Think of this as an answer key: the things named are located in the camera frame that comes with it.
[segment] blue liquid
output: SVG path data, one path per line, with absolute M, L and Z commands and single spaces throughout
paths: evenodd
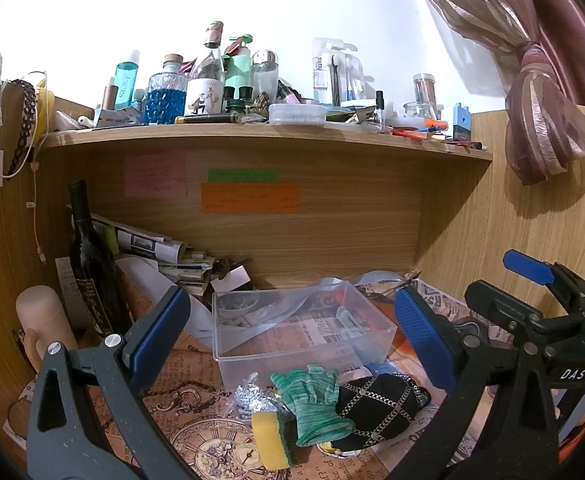
M 175 117 L 184 115 L 186 92 L 172 88 L 150 90 L 146 94 L 144 124 L 175 124 Z
M 132 103 L 132 94 L 134 93 L 134 83 L 137 79 L 139 66 L 132 61 L 124 61 L 117 65 L 114 72 L 114 84 L 119 88 L 117 99 L 114 100 L 114 109 L 121 110 L 130 106 Z

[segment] blue gripper pad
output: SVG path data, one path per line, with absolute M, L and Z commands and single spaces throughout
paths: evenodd
M 506 269 L 538 285 L 550 285 L 555 281 L 555 275 L 548 265 L 514 249 L 506 251 L 503 262 Z
M 155 308 L 128 330 L 122 362 L 130 370 L 128 386 L 134 395 L 153 385 L 189 318 L 190 296 L 173 285 Z
M 455 327 L 435 314 L 412 285 L 397 291 L 395 317 L 433 386 L 454 390 L 465 358 Z

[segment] yellow sponge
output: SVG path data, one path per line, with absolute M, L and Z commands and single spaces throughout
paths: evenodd
M 295 464 L 285 441 L 284 423 L 277 413 L 253 413 L 252 426 L 256 447 L 266 469 L 277 471 Z

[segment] silver screw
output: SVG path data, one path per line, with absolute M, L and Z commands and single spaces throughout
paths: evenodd
M 50 355 L 55 355 L 59 350 L 61 350 L 61 343 L 59 341 L 48 345 L 48 354 Z
M 524 352 L 528 355 L 535 355 L 538 352 L 538 348 L 534 343 L 529 341 L 528 343 L 524 343 Z
M 111 334 L 106 337 L 106 346 L 108 348 L 114 348 L 122 342 L 122 337 L 119 334 Z
M 468 348 L 477 348 L 481 344 L 481 341 L 476 335 L 468 334 L 466 337 L 463 338 L 463 343 Z

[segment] clock face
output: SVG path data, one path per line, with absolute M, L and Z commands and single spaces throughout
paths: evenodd
M 264 468 L 252 430 L 231 418 L 203 418 L 170 439 L 177 452 L 207 480 L 278 480 Z

